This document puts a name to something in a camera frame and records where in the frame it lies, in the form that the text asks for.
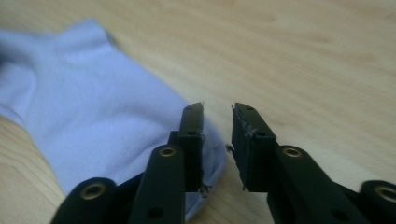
light wood tabletop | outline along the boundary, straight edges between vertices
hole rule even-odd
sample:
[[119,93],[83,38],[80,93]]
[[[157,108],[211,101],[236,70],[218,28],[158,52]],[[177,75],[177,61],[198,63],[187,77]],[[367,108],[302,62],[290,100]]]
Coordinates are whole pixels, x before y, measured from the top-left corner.
[[[205,102],[225,142],[239,102],[335,182],[396,183],[395,1],[0,1],[2,28],[60,32],[85,18],[189,102]],[[29,135],[0,119],[0,223],[49,223],[63,199]],[[189,223],[273,220],[228,155]]]

wooden surface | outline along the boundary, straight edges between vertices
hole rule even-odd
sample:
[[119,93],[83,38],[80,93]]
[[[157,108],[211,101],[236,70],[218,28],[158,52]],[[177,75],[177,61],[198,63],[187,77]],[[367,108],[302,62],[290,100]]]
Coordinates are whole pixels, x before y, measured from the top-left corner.
[[[396,183],[395,1],[0,1],[8,29],[59,32],[88,17],[190,102],[205,101],[227,142],[240,102],[334,181]],[[273,223],[265,194],[243,192],[228,159],[190,223]],[[0,119],[0,223],[48,223],[63,198],[27,133]]]

